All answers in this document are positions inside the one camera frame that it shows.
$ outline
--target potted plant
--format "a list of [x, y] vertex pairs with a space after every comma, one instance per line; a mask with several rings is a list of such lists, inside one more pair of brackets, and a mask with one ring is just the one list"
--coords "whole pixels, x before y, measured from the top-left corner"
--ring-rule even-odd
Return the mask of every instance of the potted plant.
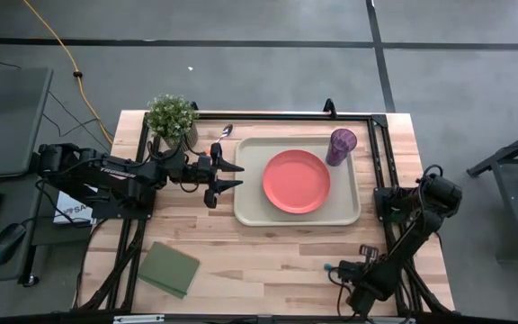
[[181, 96], [165, 94], [153, 98], [147, 105], [151, 109], [147, 114], [147, 125], [170, 149], [179, 146], [186, 151], [195, 146], [198, 135], [193, 121], [197, 119], [197, 113], [190, 102]]

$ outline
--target green leaves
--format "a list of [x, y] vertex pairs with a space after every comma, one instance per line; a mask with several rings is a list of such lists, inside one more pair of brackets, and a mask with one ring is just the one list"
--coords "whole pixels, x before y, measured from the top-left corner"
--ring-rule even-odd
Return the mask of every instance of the green leaves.
[[147, 115], [149, 128], [167, 140], [178, 142], [197, 119], [191, 103], [181, 96], [160, 95], [147, 105], [151, 109]]

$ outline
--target computer mouse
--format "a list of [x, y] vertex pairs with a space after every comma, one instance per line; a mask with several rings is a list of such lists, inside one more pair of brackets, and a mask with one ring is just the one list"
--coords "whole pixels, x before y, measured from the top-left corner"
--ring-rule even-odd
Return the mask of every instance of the computer mouse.
[[13, 223], [0, 232], [0, 265], [13, 257], [26, 231], [22, 224]]

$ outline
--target concrete floor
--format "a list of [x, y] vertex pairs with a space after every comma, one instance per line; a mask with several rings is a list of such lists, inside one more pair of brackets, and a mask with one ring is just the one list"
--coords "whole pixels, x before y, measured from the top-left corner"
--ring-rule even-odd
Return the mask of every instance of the concrete floor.
[[[364, 0], [31, 2], [60, 35], [70, 38], [372, 41]], [[518, 2], [513, 0], [375, 0], [375, 6], [383, 41], [518, 43]], [[0, 36], [49, 34], [21, 1], [0, 0]], [[386, 111], [374, 49], [71, 50], [85, 73], [89, 99], [110, 131], [120, 110], [142, 109], [162, 91], [183, 94], [203, 109], [318, 111], [332, 97], [342, 111]], [[495, 261], [513, 229], [492, 175], [471, 179], [464, 172], [518, 137], [517, 48], [385, 49], [384, 54], [395, 109], [412, 114], [423, 164], [443, 165], [465, 192], [459, 214], [442, 228], [457, 310], [518, 320], [518, 262]], [[81, 120], [91, 118], [59, 47], [0, 45], [0, 60], [54, 68], [53, 93]], [[75, 126], [53, 101], [46, 114], [62, 130]], [[96, 127], [91, 129], [101, 138]], [[64, 140], [100, 148], [82, 130]], [[57, 141], [57, 130], [44, 121], [39, 142]], [[42, 251], [42, 281], [36, 287], [0, 283], [0, 316], [66, 310], [82, 250]]]

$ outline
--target plate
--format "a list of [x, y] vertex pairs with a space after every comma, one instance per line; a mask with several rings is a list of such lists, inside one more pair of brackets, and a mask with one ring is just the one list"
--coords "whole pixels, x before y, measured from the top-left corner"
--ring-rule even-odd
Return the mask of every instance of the plate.
[[295, 214], [321, 207], [330, 185], [329, 171], [323, 161], [301, 149], [279, 153], [263, 172], [263, 189], [269, 201]]

